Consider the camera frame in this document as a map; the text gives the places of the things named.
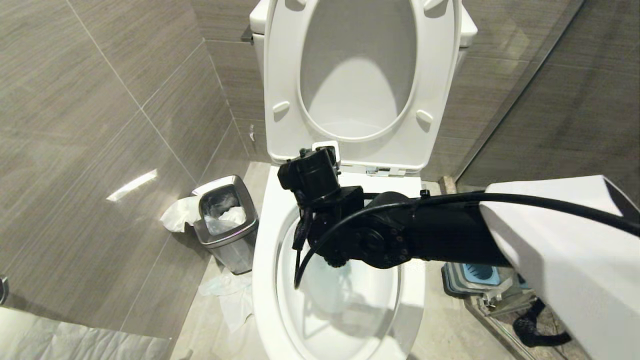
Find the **toilet lid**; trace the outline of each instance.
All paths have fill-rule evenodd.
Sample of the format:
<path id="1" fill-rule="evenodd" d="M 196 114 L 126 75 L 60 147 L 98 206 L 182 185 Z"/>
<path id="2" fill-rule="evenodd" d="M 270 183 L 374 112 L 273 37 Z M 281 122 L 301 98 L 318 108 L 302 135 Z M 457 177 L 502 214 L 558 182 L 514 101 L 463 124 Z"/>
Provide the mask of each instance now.
<path id="1" fill-rule="evenodd" d="M 436 140 L 460 0 L 276 0 L 265 41 L 274 160 L 337 140 L 343 165 L 418 171 Z"/>

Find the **toilet seat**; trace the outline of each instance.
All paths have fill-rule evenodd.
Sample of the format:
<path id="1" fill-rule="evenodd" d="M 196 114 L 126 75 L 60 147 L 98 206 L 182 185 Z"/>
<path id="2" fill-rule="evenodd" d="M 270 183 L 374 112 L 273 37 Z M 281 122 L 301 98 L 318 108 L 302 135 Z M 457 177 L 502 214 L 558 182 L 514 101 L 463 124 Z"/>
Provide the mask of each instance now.
<path id="1" fill-rule="evenodd" d="M 447 102 L 460 13 L 460 0 L 272 1 L 264 51 L 269 155 L 284 161 L 336 140 L 344 165 L 418 172 Z M 403 69 L 412 64 L 409 78 Z"/>
<path id="2" fill-rule="evenodd" d="M 377 327 L 371 329 L 369 333 L 365 329 L 365 334 L 358 334 L 360 337 L 350 336 L 352 328 L 348 327 L 345 330 L 344 327 L 334 325 L 335 322 L 330 319 L 323 323 L 322 316 L 314 316 L 317 312 L 315 310 L 322 308 L 323 303 L 311 301 L 309 305 L 307 302 L 305 305 L 307 307 L 301 309 L 300 299 L 284 299 L 291 294 L 298 294 L 301 299 L 312 299 L 314 294 L 313 291 L 305 292 L 303 285 L 301 285 L 302 290 L 293 290 L 292 279 L 282 274 L 282 258 L 295 256 L 290 244 L 283 242 L 287 232 L 291 232 L 298 212 L 294 197 L 280 186 L 277 172 L 276 166 L 272 166 L 269 170 L 253 259 L 253 310 L 267 354 L 272 359 L 405 359 L 410 353 L 422 320 L 426 281 L 425 263 L 414 259 L 401 266 L 381 270 L 360 261 L 350 261 L 352 271 L 359 272 L 361 275 L 359 279 L 354 280 L 354 282 L 358 281 L 358 284 L 355 284 L 356 288 L 358 285 L 361 289 L 367 286 L 366 283 L 361 282 L 367 276 L 375 276 L 378 282 L 383 279 L 382 282 L 386 282 L 389 287 L 388 291 L 383 288 L 375 291 L 381 296 L 378 299 L 365 299 L 366 301 L 360 299 L 357 304 L 366 303 L 376 309 L 382 308 L 388 311 L 385 311 L 385 316 L 376 318 L 373 322 L 364 322 L 374 323 Z M 359 184 L 366 192 L 397 191 L 414 197 L 420 190 L 418 177 L 383 178 L 343 173 L 339 180 L 343 186 Z M 315 258 L 319 263 L 324 263 L 319 256 Z M 303 282 L 312 280 L 313 273 L 305 273 Z M 316 291 L 330 293 L 330 285 L 319 285 Z M 306 332 L 295 329 L 305 325 L 307 325 L 304 328 Z M 300 336 L 302 333 L 312 333 L 312 335 L 306 339 Z"/>

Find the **black cable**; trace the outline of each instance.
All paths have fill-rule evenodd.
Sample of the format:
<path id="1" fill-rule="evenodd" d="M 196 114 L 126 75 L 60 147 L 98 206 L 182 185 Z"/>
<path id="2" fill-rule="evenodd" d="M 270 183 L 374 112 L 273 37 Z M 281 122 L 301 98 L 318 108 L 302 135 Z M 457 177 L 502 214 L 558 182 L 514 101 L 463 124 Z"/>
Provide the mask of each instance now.
<path id="1" fill-rule="evenodd" d="M 418 207 L 419 206 L 436 206 L 436 205 L 442 205 L 442 204 L 450 204 L 454 202 L 467 202 L 467 201 L 509 202 L 512 204 L 536 206 L 538 208 L 551 209 L 551 210 L 556 210 L 563 213 L 575 215 L 578 217 L 588 218 L 595 222 L 600 222 L 601 224 L 615 227 L 619 230 L 625 231 L 635 236 L 639 236 L 640 234 L 640 224 L 633 223 L 631 221 L 628 221 L 625 218 L 613 215 L 611 213 L 607 213 L 605 211 L 589 208 L 587 206 L 582 206 L 578 204 L 573 204 L 571 202 L 560 201 L 555 199 L 546 199 L 544 197 L 517 195 L 517 194 L 503 194 L 503 193 L 459 193 L 459 194 L 452 194 L 452 195 L 443 195 L 438 197 L 428 197 L 426 199 L 421 199 L 421 198 L 409 199 L 402 202 L 394 202 L 391 204 L 384 204 L 384 205 L 374 206 L 371 208 L 364 208 L 360 211 L 356 211 L 355 213 L 337 222 L 334 226 L 332 226 L 329 230 L 327 230 L 327 232 L 325 232 L 320 237 L 320 239 L 318 239 L 316 246 L 309 249 L 309 251 L 305 255 L 305 258 L 302 260 L 302 264 L 300 264 L 299 272 L 296 272 L 294 276 L 294 287 L 297 289 L 298 286 L 300 285 L 300 281 L 302 280 L 302 274 L 304 273 L 308 262 L 311 260 L 311 257 L 317 252 L 317 250 L 331 238 L 331 235 L 333 233 L 335 233 L 338 229 L 344 226 L 344 224 L 352 221 L 356 217 L 360 217 L 360 216 L 371 214 L 371 213 L 379 213 L 380 211 L 385 211 L 389 209 L 409 208 L 412 206 L 418 206 Z"/>

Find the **toilet bowl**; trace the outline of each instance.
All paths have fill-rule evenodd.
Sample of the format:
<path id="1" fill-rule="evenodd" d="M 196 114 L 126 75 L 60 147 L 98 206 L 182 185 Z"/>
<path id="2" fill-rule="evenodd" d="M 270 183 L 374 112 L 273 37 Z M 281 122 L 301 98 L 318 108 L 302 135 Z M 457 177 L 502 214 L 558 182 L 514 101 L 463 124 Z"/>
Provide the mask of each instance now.
<path id="1" fill-rule="evenodd" d="M 264 35 L 269 171 L 253 260 L 256 324 L 272 359 L 405 359 L 425 264 L 333 268 L 293 286 L 299 212 L 278 166 L 337 141 L 341 186 L 417 197 L 458 59 L 460 0 L 271 0 Z"/>

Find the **robotic arm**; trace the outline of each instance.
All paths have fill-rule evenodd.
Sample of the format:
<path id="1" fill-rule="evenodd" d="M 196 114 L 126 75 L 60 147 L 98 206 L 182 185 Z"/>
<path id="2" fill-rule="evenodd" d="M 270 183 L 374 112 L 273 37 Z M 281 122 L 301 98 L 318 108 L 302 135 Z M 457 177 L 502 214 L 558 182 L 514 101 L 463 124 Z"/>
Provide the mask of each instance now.
<path id="1" fill-rule="evenodd" d="M 352 259 L 376 268 L 390 268 L 419 258 L 513 265 L 522 273 L 522 268 L 527 266 L 522 266 L 521 262 L 526 259 L 517 254 L 516 248 L 505 243 L 499 231 L 500 225 L 492 226 L 500 224 L 500 221 L 486 221 L 486 209 L 483 212 L 481 201 L 552 209 L 606 224 L 632 237 L 640 234 L 640 215 L 633 205 L 628 211 L 628 204 L 622 206 L 627 209 L 628 216 L 621 217 L 572 202 L 512 193 L 430 196 L 423 191 L 420 197 L 409 199 L 396 192 L 364 193 L 361 186 L 341 187 L 339 174 L 335 149 L 331 146 L 314 151 L 302 149 L 300 157 L 287 161 L 278 171 L 280 184 L 292 191 L 300 209 L 301 221 L 293 244 L 293 249 L 298 252 L 296 288 L 314 254 L 322 256 L 334 267 L 345 265 Z M 310 250 L 300 263 L 305 240 Z M 520 324 L 515 324 L 521 329 L 518 333 L 521 340 L 530 346 L 559 345 L 570 340 L 568 336 L 560 336 L 550 343 L 540 342 L 541 338 L 535 332 L 540 304 L 523 316 Z M 639 312 L 635 312 L 636 321 L 640 319 Z"/>

